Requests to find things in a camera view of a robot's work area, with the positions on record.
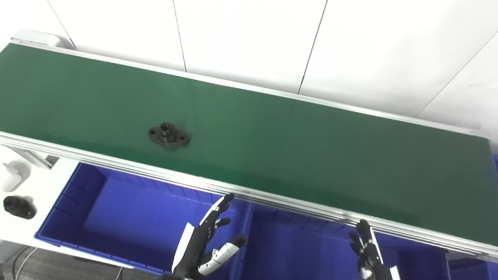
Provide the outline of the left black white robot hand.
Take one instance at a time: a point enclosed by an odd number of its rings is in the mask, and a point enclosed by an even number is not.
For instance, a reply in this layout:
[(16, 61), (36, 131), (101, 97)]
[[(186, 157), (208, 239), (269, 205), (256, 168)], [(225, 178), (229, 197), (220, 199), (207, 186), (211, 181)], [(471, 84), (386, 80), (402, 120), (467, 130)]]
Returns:
[(231, 218), (219, 218), (227, 211), (234, 193), (222, 196), (206, 211), (197, 226), (187, 223), (178, 243), (172, 263), (172, 273), (164, 280), (202, 280), (230, 260), (246, 244), (247, 237), (238, 233), (217, 248), (206, 251), (216, 230), (231, 223)]

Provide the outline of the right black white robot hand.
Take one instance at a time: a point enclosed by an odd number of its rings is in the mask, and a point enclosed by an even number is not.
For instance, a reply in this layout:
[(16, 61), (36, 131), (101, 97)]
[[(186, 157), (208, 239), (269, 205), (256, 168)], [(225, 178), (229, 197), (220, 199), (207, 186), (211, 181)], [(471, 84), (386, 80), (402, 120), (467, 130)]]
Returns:
[(365, 219), (355, 225), (356, 231), (349, 232), (350, 247), (356, 254), (356, 268), (362, 280), (400, 280), (397, 266), (384, 264), (375, 232)]

